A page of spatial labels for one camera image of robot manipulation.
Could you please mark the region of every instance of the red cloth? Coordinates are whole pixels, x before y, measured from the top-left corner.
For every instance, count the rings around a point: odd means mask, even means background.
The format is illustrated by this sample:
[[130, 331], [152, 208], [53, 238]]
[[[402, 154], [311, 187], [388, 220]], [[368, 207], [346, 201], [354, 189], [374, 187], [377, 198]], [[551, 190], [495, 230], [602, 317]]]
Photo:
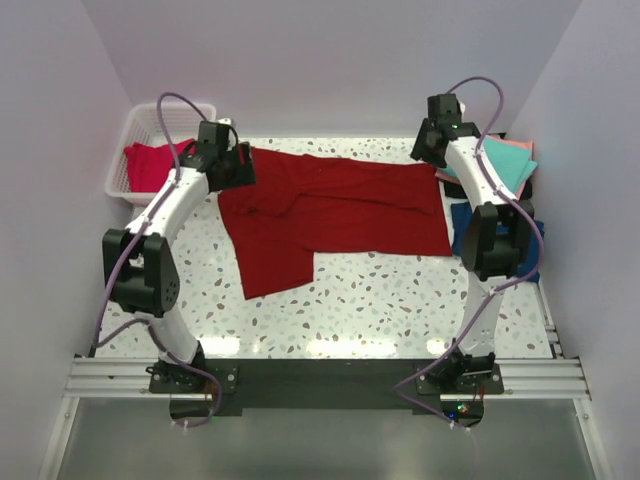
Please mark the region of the red cloth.
[[252, 155], [258, 183], [218, 196], [246, 299], [312, 282], [314, 252], [451, 255], [430, 165]]
[[[178, 153], [182, 153], [189, 142], [193, 142], [193, 139], [176, 144]], [[169, 170], [174, 163], [169, 145], [149, 147], [136, 142], [126, 147], [124, 154], [127, 156], [127, 174], [131, 191], [159, 192], [167, 181]]]

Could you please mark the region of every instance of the teal cloth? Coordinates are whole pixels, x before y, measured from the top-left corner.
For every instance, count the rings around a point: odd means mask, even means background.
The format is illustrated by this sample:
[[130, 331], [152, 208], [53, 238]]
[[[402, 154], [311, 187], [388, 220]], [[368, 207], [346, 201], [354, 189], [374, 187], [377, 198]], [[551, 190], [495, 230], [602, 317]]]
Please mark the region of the teal cloth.
[[[482, 146], [502, 183], [514, 193], [538, 166], [531, 160], [531, 150], [528, 148], [509, 145], [491, 137], [486, 137]], [[451, 167], [444, 168], [442, 171], [458, 178]]]

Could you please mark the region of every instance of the navy blue fabric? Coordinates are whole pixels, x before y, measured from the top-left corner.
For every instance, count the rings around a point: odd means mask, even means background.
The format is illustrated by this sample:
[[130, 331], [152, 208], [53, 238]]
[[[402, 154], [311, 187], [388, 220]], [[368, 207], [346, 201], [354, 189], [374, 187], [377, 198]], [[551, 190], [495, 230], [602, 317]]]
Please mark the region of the navy blue fabric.
[[[468, 202], [465, 203], [454, 203], [451, 205], [451, 218], [453, 220], [453, 245], [451, 245], [451, 251], [454, 255], [460, 256], [460, 252], [462, 250], [462, 239], [464, 238], [464, 234], [467, 232], [467, 228], [469, 228], [469, 224], [471, 223], [471, 216], [473, 212], [471, 211], [471, 205]], [[536, 220], [536, 225], [540, 229], [540, 233], [544, 238], [544, 223]], [[505, 227], [498, 227], [498, 233], [506, 233]], [[531, 241], [529, 242], [529, 251], [527, 252], [527, 258], [524, 263], [520, 265], [518, 268], [517, 275], [519, 277], [526, 275], [531, 271], [531, 269], [535, 266], [538, 260], [538, 241], [536, 240], [536, 236], [533, 232], [531, 232]], [[540, 273], [536, 272], [536, 274], [531, 277], [528, 281], [538, 283], [540, 280]]]

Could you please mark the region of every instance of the blue cloth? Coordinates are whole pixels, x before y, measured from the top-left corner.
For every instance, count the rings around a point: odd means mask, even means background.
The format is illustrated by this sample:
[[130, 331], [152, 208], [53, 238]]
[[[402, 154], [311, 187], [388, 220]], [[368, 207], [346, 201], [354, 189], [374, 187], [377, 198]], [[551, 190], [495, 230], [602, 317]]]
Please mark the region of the blue cloth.
[[[451, 205], [451, 219], [453, 221], [453, 245], [451, 245], [451, 251], [454, 255], [460, 256], [460, 252], [462, 250], [462, 239], [464, 238], [464, 234], [467, 232], [467, 228], [469, 228], [469, 224], [471, 223], [471, 216], [473, 212], [471, 211], [471, 204], [468, 202], [465, 203], [454, 203]], [[544, 238], [544, 223], [536, 220], [536, 225]], [[506, 227], [499, 226], [498, 233], [507, 233]], [[518, 268], [517, 275], [522, 277], [531, 271], [531, 269], [535, 266], [538, 261], [538, 252], [540, 248], [538, 246], [538, 241], [536, 240], [536, 236], [533, 232], [531, 232], [531, 239], [529, 241], [529, 251], [527, 252], [527, 258], [524, 263], [520, 265]], [[540, 280], [540, 273], [536, 272], [534, 276], [532, 276], [528, 281], [538, 283]]]
[[[482, 146], [502, 182], [514, 193], [538, 166], [531, 160], [531, 150], [527, 148], [503, 143], [491, 137], [486, 137]], [[442, 171], [458, 178], [451, 167]]]

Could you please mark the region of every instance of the floor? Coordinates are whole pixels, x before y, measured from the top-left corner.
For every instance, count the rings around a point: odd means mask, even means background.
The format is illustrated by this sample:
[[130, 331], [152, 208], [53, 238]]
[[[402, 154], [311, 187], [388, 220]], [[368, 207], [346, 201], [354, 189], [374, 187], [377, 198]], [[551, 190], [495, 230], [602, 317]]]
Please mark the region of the floor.
[[[252, 145], [290, 153], [410, 163], [412, 139], [255, 138]], [[449, 201], [445, 212], [450, 216]], [[316, 254], [311, 285], [245, 300], [227, 235], [211, 195], [173, 245], [187, 326], [209, 357], [432, 358], [462, 321], [467, 272], [455, 257]], [[103, 332], [129, 319], [110, 305]], [[139, 326], [97, 357], [155, 357]], [[496, 331], [498, 358], [551, 358], [538, 287], [505, 294]]]

